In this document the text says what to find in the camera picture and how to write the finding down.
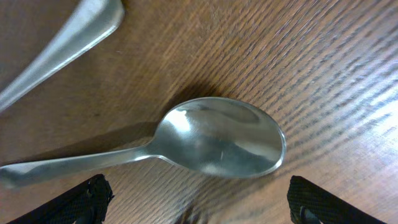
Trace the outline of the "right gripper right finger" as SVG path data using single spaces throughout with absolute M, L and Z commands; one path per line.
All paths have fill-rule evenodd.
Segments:
M 382 223 L 301 176 L 292 176 L 287 192 L 293 223 Z

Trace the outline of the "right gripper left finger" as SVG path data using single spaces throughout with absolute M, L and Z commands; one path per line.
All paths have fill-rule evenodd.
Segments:
M 113 198 L 109 182 L 97 174 L 7 224 L 102 224 Z

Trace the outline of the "large metal spoon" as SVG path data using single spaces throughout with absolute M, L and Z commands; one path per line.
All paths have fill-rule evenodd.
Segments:
M 122 22 L 121 0 L 82 0 L 38 56 L 1 92 L 1 111 L 112 34 Z
M 238 100 L 203 97 L 173 107 L 143 146 L 5 165 L 1 183 L 22 187 L 153 157 L 212 176 L 253 178 L 277 170 L 285 153 L 285 136 L 266 112 Z

